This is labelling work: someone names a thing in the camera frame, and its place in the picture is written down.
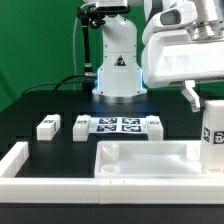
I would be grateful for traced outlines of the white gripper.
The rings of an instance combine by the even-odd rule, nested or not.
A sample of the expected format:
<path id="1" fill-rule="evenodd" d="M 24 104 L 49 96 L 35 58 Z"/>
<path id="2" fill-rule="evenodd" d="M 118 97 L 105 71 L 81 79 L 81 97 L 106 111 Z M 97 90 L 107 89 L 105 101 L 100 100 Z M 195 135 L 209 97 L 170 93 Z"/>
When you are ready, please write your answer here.
<path id="1" fill-rule="evenodd" d="M 224 79 L 224 39 L 192 41 L 186 30 L 153 34 L 142 52 L 144 83 L 150 88 L 181 84 L 194 113 L 204 110 L 195 81 Z"/>

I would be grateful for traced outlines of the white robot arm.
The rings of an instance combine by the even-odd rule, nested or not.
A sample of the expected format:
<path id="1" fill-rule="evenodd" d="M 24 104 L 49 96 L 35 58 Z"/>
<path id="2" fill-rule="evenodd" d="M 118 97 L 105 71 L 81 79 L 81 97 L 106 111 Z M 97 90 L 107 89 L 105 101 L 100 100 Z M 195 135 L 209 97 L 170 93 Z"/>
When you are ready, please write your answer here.
<path id="1" fill-rule="evenodd" d="M 84 1 L 103 34 L 96 97 L 129 102 L 179 85 L 194 112 L 204 109 L 195 85 L 224 80 L 224 0 Z"/>

